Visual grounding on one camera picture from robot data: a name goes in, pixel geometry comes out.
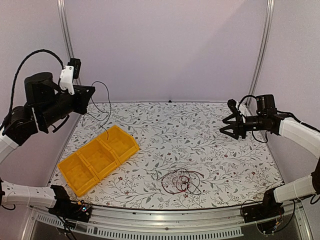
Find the aluminium right corner post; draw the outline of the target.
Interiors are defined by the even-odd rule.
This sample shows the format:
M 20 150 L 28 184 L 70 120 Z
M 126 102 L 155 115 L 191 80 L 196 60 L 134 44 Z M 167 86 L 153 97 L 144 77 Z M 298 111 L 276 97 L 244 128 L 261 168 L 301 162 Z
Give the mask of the aluminium right corner post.
M 253 76 L 249 88 L 249 95 L 254 95 L 255 90 L 258 85 L 260 73 L 262 70 L 264 58 L 267 51 L 268 41 L 271 33 L 272 28 L 272 22 L 273 22 L 273 15 L 274 15 L 274 8 L 275 8 L 275 1 L 274 0 L 268 0 L 266 2 L 266 11 L 265 11 L 265 19 L 264 19 L 264 25 L 263 25 L 263 31 L 262 31 L 262 38 L 261 43 L 258 51 L 258 57 L 257 61 L 254 67 Z

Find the floral patterned table mat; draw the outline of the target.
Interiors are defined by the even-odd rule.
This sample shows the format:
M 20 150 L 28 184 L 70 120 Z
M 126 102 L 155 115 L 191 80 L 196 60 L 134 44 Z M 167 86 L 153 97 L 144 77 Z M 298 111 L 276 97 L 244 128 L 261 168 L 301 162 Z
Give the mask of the floral patterned table mat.
M 82 196 L 95 205 L 185 210 L 258 202 L 283 184 L 261 133 L 235 140 L 220 133 L 224 103 L 126 102 L 88 106 L 63 157 L 113 125 L 139 151 Z

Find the yellow divided plastic bin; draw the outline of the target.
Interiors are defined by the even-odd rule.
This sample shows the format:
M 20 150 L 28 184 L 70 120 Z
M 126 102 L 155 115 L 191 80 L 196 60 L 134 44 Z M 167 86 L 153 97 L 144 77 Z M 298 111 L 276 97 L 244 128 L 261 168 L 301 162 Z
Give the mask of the yellow divided plastic bin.
M 58 163 L 67 185 L 81 197 L 140 150 L 136 140 L 114 125 Z

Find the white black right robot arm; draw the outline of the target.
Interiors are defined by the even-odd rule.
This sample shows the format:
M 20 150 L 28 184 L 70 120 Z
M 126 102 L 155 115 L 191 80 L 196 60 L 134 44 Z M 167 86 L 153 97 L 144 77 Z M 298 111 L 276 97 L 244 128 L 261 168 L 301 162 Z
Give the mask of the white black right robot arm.
M 231 115 L 223 119 L 225 124 L 219 131 L 233 139 L 245 139 L 247 132 L 266 131 L 292 141 L 301 146 L 317 159 L 320 157 L 319 129 L 298 120 L 287 111 L 276 108 L 272 94 L 258 95 L 256 115 L 246 116 L 240 109 L 240 102 L 230 99 L 227 106 Z M 267 190 L 264 193 L 258 213 L 262 218 L 269 218 L 285 201 L 314 197 L 320 194 L 320 166 L 316 165 L 309 175 L 290 183 Z

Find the aluminium corner post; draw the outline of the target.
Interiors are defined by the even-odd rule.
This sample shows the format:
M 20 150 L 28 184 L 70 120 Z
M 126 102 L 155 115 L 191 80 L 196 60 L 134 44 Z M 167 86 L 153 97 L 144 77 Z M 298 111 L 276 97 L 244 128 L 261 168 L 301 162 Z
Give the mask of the aluminium corner post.
M 272 28 L 272 22 L 273 22 L 273 15 L 274 15 L 274 8 L 275 8 L 275 1 L 274 0 L 268 0 L 266 2 L 266 11 L 265 11 L 265 19 L 264 19 L 264 25 L 263 25 L 263 31 L 262 31 L 262 38 L 261 43 L 258 51 L 258 57 L 257 61 L 254 67 L 253 76 L 249 88 L 249 95 L 254 95 L 255 90 L 258 85 L 260 73 L 262 70 L 264 58 L 267 51 L 268 41 L 271 33 Z
M 64 0 L 57 0 L 56 2 L 57 2 L 59 21 L 60 21 L 61 30 L 62 30 L 62 37 L 64 40 L 64 45 L 66 48 L 67 57 L 70 60 L 71 58 L 75 58 L 75 55 L 74 55 L 74 50 L 73 50 L 72 41 L 71 41 L 71 35 L 70 35 L 70 31 L 69 31 L 66 5 L 65 5 Z M 81 85 L 81 81 L 76 79 L 75 83 L 73 81 L 73 85 Z M 67 91 L 64 91 L 64 92 L 66 92 L 66 94 L 68 94 L 72 98 L 74 98 L 74 99 L 76 98 L 76 92 L 74 93 L 74 95 L 70 95 Z

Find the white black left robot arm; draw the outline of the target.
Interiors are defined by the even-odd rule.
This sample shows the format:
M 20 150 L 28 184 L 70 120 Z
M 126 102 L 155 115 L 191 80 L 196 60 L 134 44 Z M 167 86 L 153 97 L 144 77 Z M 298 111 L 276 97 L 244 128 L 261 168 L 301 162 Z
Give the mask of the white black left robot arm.
M 40 72 L 24 80 L 26 103 L 11 109 L 0 127 L 0 160 L 4 161 L 38 132 L 49 133 L 49 127 L 58 121 L 65 124 L 70 113 L 85 115 L 93 86 L 72 85 L 71 92 L 53 81 L 50 72 Z M 1 180 L 1 205 L 32 205 L 59 212 L 63 217 L 74 213 L 77 203 L 70 200 L 62 186 L 30 187 Z

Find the left arm base electronics board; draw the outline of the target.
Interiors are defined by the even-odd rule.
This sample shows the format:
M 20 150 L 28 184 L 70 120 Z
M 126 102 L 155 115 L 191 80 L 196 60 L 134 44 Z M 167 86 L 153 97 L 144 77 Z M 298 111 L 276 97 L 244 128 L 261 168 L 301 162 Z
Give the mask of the left arm base electronics board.
M 58 199 L 53 207 L 48 208 L 48 212 L 64 219 L 88 223 L 92 214 L 92 206 L 91 203 L 83 200 Z

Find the aluminium front frame rail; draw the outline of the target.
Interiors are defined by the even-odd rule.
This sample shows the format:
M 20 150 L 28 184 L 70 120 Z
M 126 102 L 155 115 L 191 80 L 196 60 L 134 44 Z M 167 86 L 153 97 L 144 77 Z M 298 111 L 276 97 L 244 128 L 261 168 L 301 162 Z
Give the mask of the aluminium front frame rail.
M 244 205 L 189 210 L 145 210 L 93 206 L 88 222 L 71 227 L 42 207 L 32 207 L 24 240 L 311 240 L 303 205 L 286 202 L 279 227 L 268 233 L 275 217 L 246 222 Z

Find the aluminium left corner post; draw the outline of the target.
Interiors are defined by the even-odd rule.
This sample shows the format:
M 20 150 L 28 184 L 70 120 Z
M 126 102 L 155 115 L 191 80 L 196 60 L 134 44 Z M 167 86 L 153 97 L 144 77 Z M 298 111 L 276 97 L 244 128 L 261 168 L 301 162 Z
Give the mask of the aluminium left corner post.
M 56 2 L 57 2 L 59 21 L 60 21 L 61 30 L 62 30 L 62 37 L 64 40 L 64 45 L 66 48 L 67 57 L 70 60 L 71 58 L 75 58 L 75 55 L 74 55 L 74 50 L 73 50 L 72 41 L 71 41 L 71 35 L 70 35 L 70 31 L 69 31 L 66 5 L 65 5 L 64 0 L 57 0 Z M 81 81 L 76 79 L 75 83 L 73 81 L 73 85 L 81 85 Z M 64 91 L 64 92 L 66 92 L 66 94 L 68 94 L 72 98 L 74 98 L 74 99 L 76 98 L 76 92 L 74 93 L 74 95 L 70 95 L 67 91 Z

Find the right arm base electronics board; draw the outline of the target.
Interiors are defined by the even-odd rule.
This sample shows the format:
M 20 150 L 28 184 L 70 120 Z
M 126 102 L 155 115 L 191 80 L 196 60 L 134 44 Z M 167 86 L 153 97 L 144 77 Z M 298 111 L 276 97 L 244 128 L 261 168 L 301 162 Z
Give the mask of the right arm base electronics board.
M 285 210 L 282 203 L 276 203 L 272 206 L 264 206 L 261 202 L 253 201 L 253 205 L 244 206 L 244 201 L 240 206 L 240 215 L 245 223 L 256 222 L 256 228 L 264 236 L 274 235 L 283 231 L 293 220 L 296 211 L 296 203 L 293 200 L 293 210 L 288 221 L 283 224 Z

